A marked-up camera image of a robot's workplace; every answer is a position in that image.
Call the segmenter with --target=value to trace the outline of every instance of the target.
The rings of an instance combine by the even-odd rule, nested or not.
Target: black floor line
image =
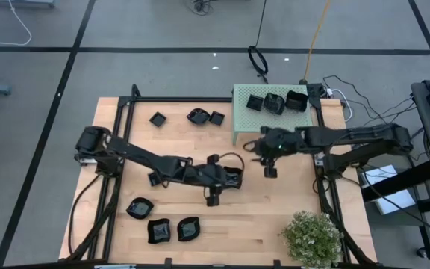
[[[78,52],[94,53],[247,53],[248,48],[122,48],[122,47],[80,47]],[[267,54],[307,54],[308,48],[258,48]],[[15,47],[0,46],[0,52],[71,52],[69,47]],[[314,49],[320,55],[430,55],[430,49]]]
[[[46,122],[44,123],[43,132],[41,133],[41,136],[37,142],[37,147],[34,151],[31,163],[29,164],[28,172],[26,173],[24,183],[22,184],[21,191],[19,192],[16,205],[14,206],[13,213],[11,215],[11,218],[9,219],[9,223],[7,224],[3,239],[1,240],[0,267],[4,265],[4,261],[6,260],[7,253],[11,246],[11,242],[13,241],[14,234],[16,233],[16,229],[21,218],[22,211],[26,204],[26,200],[28,199],[29,191],[31,190],[34,177],[36,176],[37,168],[39,166],[41,157],[43,156],[44,148],[46,147],[49,132],[51,131],[52,124],[54,123],[57,109],[59,108],[60,100],[66,88],[67,81],[71,74],[72,66],[74,65],[75,56],[77,55],[78,48],[81,45],[82,37],[84,36],[84,32],[86,31],[87,23],[89,22],[90,14],[92,13],[95,2],[96,0],[89,0],[89,3],[87,4],[84,17],[82,18],[81,26],[79,27],[78,34],[74,41],[74,46],[72,47],[72,51],[70,52],[66,67],[64,68],[62,77],[60,78],[59,85],[57,86],[57,90],[54,95],[54,99],[52,100],[49,114],[46,118]]]
[[[427,29],[426,23],[424,22],[423,16],[421,15],[421,12],[419,11],[419,8],[417,7],[417,4],[414,0],[408,0],[408,2],[411,6],[412,12],[414,13],[414,16],[416,17],[417,24],[419,24],[419,27],[421,28],[421,31],[430,49],[430,33]]]
[[[0,52],[71,52],[72,47],[0,46]]]
[[[267,54],[307,54],[309,49],[258,48]],[[248,48],[117,48],[81,47],[79,52],[100,53],[247,53]],[[314,49],[321,55],[430,55],[429,49]]]

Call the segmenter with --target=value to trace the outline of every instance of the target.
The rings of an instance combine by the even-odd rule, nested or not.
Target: black container
[[[223,118],[225,117],[224,114],[221,114],[219,112],[212,112],[212,115],[210,116],[210,122],[213,124],[217,124],[218,126],[222,125]]]
[[[263,105],[269,112],[281,115],[284,110],[284,99],[279,95],[267,93]]]
[[[287,94],[285,106],[295,111],[304,112],[308,106],[308,96],[290,90]]]
[[[150,211],[154,208],[154,204],[146,198],[135,198],[129,207],[125,210],[127,214],[138,220],[143,220],[150,215]]]
[[[150,118],[150,122],[153,123],[157,127],[161,127],[161,125],[165,122],[167,118],[161,113],[157,112]]]
[[[209,118],[210,118],[210,114],[201,108],[194,108],[187,115],[187,119],[190,122],[195,123],[197,125],[204,124]]]
[[[191,241],[200,234],[200,223],[198,217],[187,217],[177,225],[178,240],[180,242]]]
[[[149,232],[149,244],[158,244],[170,241],[170,220],[150,220],[147,223],[147,232]]]
[[[262,105],[263,105],[263,98],[250,94],[250,97],[248,98],[248,102],[246,103],[247,108],[251,108],[256,111],[261,111]]]

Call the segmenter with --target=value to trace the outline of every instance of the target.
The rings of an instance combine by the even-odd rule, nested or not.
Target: gray floor
[[[16,12],[33,33],[31,46],[72,46],[87,2],[59,0],[54,10]],[[416,3],[430,31],[430,0]],[[322,0],[268,1],[259,46],[309,47],[323,5]],[[262,0],[220,0],[213,6],[211,15],[197,16],[182,1],[98,0],[82,46],[247,47],[256,41]],[[25,38],[12,13],[0,7],[0,40]],[[407,0],[333,0],[316,47],[428,49]],[[13,86],[11,96],[0,96],[0,243],[68,55],[0,52],[0,83]],[[271,84],[297,84],[302,77],[307,55],[265,57]],[[411,83],[430,79],[430,55],[313,55],[308,80],[327,75],[352,82],[377,111],[385,111],[408,98]],[[262,81],[246,54],[78,53],[5,265],[57,260],[79,173],[72,160],[75,142],[91,124],[97,99],[128,95],[133,83],[144,96],[230,96],[233,84]],[[365,103],[349,86],[335,79],[328,83]],[[349,126],[369,120],[360,105],[352,107]],[[411,132],[421,126],[415,110],[396,122]],[[414,144],[412,155],[423,152],[420,137]],[[408,166],[402,158],[387,156],[373,163]],[[371,227],[380,262],[430,268],[430,261],[414,253],[422,244],[417,227]],[[393,241],[394,235],[401,239]]]

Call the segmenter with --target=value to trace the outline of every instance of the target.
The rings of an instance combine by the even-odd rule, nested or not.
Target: potted plant
[[[312,268],[330,268],[341,255],[343,235],[327,214],[301,211],[281,231],[288,247],[288,256]]]

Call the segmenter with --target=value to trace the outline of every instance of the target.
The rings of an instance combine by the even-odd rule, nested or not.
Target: wooden tabletop
[[[112,129],[117,101],[117,98],[100,98],[93,125]],[[221,126],[211,123],[195,126],[186,118],[193,108],[218,111],[225,115],[225,119]],[[167,117],[160,128],[149,122],[157,111]],[[339,100],[322,100],[322,111],[328,127],[346,127]],[[279,259],[283,265],[300,265],[288,257],[287,248],[278,234],[289,223],[293,213],[302,210],[320,213],[318,195],[312,190],[315,177],[310,155],[280,158],[276,163],[278,178],[264,178],[263,167],[249,161],[256,156],[241,147],[260,135],[239,134],[237,145],[231,145],[231,103],[138,102],[132,124],[130,143],[155,154],[190,156],[194,164],[201,164],[214,153],[236,152],[243,157],[246,170],[241,189],[223,191],[220,205],[208,208],[202,188],[176,183],[167,189],[160,185],[151,187],[147,177],[150,169],[127,161],[109,262],[161,264],[165,258],[172,258],[174,264],[272,265],[274,259]],[[347,150],[349,146],[333,148],[336,153]],[[239,167],[239,162],[227,156],[220,163]],[[81,168],[75,196],[93,179],[94,170],[95,165]],[[358,179],[352,168],[348,168],[344,176]],[[93,225],[101,183],[100,179],[83,195],[75,210],[73,247],[84,239]],[[376,260],[359,187],[352,182],[338,180],[337,189],[346,229],[366,255]],[[125,212],[136,197],[145,197],[155,204],[145,220],[135,220]],[[176,226],[180,220],[190,216],[200,218],[200,236],[193,241],[178,242]],[[147,222],[160,218],[170,219],[172,239],[167,243],[148,244]],[[104,236],[105,228],[99,233],[96,257],[102,254]],[[68,255],[66,229],[60,257]]]

